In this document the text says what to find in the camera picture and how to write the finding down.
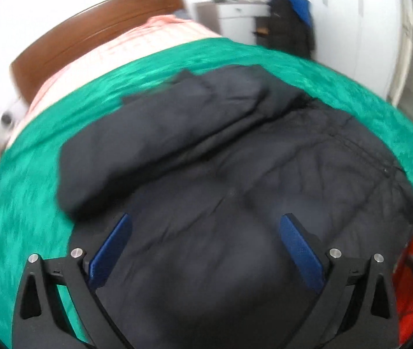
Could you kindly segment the black puffer jacket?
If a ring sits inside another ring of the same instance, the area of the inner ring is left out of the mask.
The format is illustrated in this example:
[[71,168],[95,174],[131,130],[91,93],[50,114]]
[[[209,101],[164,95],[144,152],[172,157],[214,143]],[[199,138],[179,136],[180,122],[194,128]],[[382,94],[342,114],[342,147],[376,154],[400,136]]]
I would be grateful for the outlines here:
[[131,218],[97,294],[136,348],[282,343],[316,297],[279,238],[284,214],[389,266],[413,236],[413,186],[389,148],[258,65],[124,98],[61,148],[57,200],[77,246]]

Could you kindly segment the green satin bedspread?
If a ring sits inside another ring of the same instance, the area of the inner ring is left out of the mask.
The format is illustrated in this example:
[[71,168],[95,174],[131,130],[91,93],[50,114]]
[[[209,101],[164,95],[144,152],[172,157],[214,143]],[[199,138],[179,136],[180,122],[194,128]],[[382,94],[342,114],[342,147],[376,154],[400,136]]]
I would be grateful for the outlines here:
[[131,61],[69,91],[38,115],[0,160],[0,340],[12,342],[13,307],[27,257],[60,256],[71,222],[57,207],[58,153],[85,125],[121,99],[158,86],[181,70],[261,65],[284,82],[345,110],[395,154],[413,185],[413,123],[358,83],[326,67],[226,38],[197,40]]

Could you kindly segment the brown wooden headboard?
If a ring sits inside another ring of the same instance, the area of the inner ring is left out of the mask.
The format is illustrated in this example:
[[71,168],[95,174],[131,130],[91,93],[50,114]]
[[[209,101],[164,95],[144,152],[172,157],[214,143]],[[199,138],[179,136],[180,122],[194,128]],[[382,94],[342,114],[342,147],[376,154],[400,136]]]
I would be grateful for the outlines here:
[[106,0],[50,29],[11,64],[19,96],[32,104],[41,86],[96,47],[144,24],[150,17],[185,8],[184,0]]

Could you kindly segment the white wardrobe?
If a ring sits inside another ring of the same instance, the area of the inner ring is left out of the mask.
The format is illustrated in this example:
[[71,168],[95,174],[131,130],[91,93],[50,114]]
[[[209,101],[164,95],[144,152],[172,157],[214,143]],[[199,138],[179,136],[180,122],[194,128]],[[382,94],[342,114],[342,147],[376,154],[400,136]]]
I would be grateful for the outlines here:
[[309,0],[314,59],[397,106],[413,54],[413,0]]

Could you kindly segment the hanging black and blue coat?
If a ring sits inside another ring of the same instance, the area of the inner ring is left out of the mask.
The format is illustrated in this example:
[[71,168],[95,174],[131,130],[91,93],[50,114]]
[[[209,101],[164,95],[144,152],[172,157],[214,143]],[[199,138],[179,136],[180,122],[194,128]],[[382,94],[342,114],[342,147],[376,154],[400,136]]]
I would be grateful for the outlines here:
[[255,18],[254,36],[259,46],[311,59],[315,32],[308,0],[270,0],[269,15]]

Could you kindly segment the white bedside cabinet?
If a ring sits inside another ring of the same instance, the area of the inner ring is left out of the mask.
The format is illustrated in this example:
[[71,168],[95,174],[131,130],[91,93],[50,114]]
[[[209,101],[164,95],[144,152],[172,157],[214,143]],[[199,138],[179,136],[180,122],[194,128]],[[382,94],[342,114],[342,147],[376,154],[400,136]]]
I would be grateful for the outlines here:
[[268,17],[265,2],[199,2],[195,4],[198,22],[234,42],[255,45],[255,18]]

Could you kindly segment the pink striped bed sheet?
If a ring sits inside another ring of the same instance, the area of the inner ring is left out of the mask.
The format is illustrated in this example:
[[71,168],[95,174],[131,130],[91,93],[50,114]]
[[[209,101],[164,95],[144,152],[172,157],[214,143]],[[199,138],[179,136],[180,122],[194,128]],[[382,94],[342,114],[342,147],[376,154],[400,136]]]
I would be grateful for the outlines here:
[[21,131],[44,110],[92,80],[159,51],[219,36],[198,22],[174,15],[149,18],[146,23],[59,67],[40,82],[27,113],[16,124],[5,146],[11,147]]

